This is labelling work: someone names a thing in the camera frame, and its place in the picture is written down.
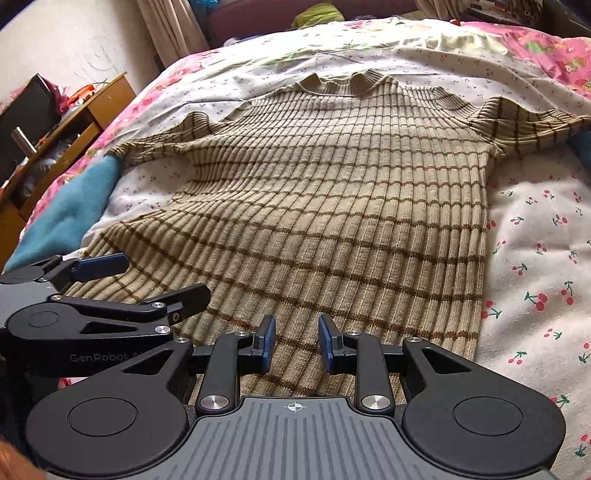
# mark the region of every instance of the curtain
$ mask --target curtain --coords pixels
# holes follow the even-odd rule
[[[138,0],[138,5],[165,67],[191,53],[209,50],[187,0]]]
[[[419,10],[429,18],[451,20],[464,11],[463,0],[414,0]]]

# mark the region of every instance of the plaid sweater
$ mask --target plaid sweater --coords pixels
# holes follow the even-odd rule
[[[70,294],[139,301],[205,282],[206,313],[178,326],[196,343],[277,317],[271,373],[245,394],[349,394],[324,374],[317,317],[384,343],[414,335],[473,356],[485,264],[486,174],[590,125],[505,98],[476,107],[440,87],[368,70],[316,74],[245,102],[220,122],[200,112],[117,146],[127,166],[170,155],[196,180],[164,208],[103,231],[88,254],[125,252],[119,277]]]

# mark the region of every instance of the blue towel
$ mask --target blue towel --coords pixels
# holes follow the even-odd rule
[[[121,175],[122,161],[106,155],[66,183],[22,237],[5,271],[80,248],[102,215]]]
[[[591,173],[591,132],[583,132],[569,138],[570,148],[577,154],[583,168]]]

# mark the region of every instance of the white wall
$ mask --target white wall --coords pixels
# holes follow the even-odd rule
[[[0,31],[0,99],[36,73],[73,93],[127,71],[139,93],[155,54],[136,0],[35,0]]]

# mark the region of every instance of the nightstand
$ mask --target nightstand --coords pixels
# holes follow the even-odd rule
[[[13,174],[0,192],[0,271],[17,247],[22,229],[49,185],[86,152],[105,128],[135,98],[125,73],[98,90],[82,106],[65,117],[58,127],[36,146],[37,152]],[[35,185],[31,195],[24,201],[20,199],[17,195],[18,188],[31,167],[58,142],[73,137],[76,139]]]

